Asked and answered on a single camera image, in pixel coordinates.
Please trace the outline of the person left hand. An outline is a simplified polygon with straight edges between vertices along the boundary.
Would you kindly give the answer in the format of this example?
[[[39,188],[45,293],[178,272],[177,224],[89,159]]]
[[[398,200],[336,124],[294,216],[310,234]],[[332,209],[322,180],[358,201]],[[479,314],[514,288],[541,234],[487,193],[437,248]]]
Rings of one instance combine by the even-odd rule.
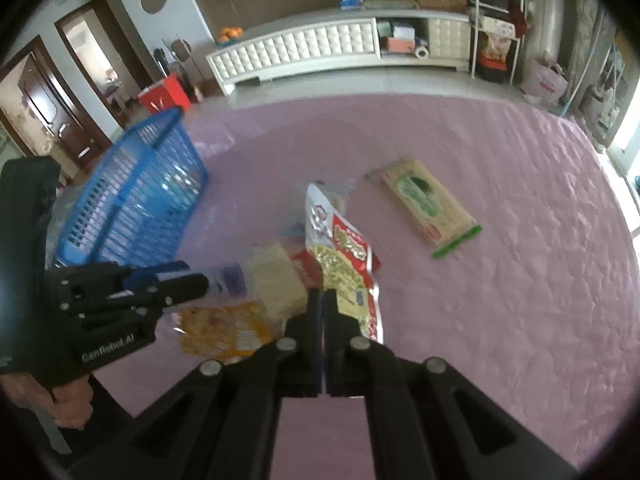
[[[48,390],[29,374],[6,374],[1,376],[1,388],[16,406],[41,408],[61,428],[82,429],[93,414],[89,376]]]

